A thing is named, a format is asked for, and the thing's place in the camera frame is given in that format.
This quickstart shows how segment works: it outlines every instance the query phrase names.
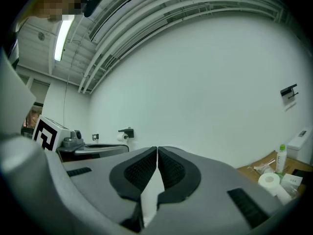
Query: plastic bottle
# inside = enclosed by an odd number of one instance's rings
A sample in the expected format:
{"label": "plastic bottle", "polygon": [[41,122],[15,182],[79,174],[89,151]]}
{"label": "plastic bottle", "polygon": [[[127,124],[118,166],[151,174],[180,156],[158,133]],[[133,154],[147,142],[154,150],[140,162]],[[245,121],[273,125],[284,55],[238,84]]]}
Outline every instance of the plastic bottle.
{"label": "plastic bottle", "polygon": [[283,173],[287,158],[286,146],[282,144],[277,153],[276,173]]}

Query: toilet paper roll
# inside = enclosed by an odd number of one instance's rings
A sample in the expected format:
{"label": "toilet paper roll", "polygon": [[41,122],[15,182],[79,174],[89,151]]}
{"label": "toilet paper roll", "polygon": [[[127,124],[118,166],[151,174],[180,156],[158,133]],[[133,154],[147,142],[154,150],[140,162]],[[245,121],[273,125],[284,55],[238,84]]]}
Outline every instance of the toilet paper roll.
{"label": "toilet paper roll", "polygon": [[291,196],[279,184],[279,176],[275,173],[264,173],[258,181],[258,184],[266,189],[272,196],[277,196],[283,205],[291,201]]}
{"label": "toilet paper roll", "polygon": [[119,133],[117,135],[117,140],[118,141],[127,141],[128,140],[128,135],[125,133]]}

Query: ceiling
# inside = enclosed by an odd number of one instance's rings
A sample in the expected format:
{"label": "ceiling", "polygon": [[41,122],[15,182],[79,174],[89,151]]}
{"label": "ceiling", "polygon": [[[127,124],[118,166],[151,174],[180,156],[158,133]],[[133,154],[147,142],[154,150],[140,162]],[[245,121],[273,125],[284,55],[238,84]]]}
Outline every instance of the ceiling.
{"label": "ceiling", "polygon": [[260,14],[277,23],[294,20],[280,0],[143,0],[119,9],[121,16],[104,21],[108,31],[98,39],[90,34],[99,21],[121,0],[102,0],[89,18],[76,16],[71,26],[61,62],[54,60],[60,23],[30,18],[19,33],[19,66],[77,85],[78,92],[92,93],[112,69],[140,44],[182,21],[229,11]]}

